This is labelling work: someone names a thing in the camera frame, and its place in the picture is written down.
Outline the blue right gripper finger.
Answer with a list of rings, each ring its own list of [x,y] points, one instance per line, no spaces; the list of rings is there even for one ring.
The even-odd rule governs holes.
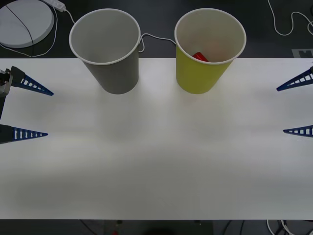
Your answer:
[[[303,137],[313,137],[313,125],[284,129],[284,133]]]
[[[312,83],[313,83],[313,68],[311,67],[307,71],[285,82],[284,84],[276,88],[276,90],[279,92],[279,91],[288,90],[288,89],[292,89],[296,87],[310,85]]]

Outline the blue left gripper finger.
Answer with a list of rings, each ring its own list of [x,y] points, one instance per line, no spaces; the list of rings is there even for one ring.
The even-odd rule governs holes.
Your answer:
[[[0,143],[30,140],[48,136],[48,133],[37,132],[9,125],[0,125]]]
[[[12,86],[49,96],[54,95],[54,93],[48,88],[29,77],[22,70],[15,66],[11,67],[10,73],[13,76]]]

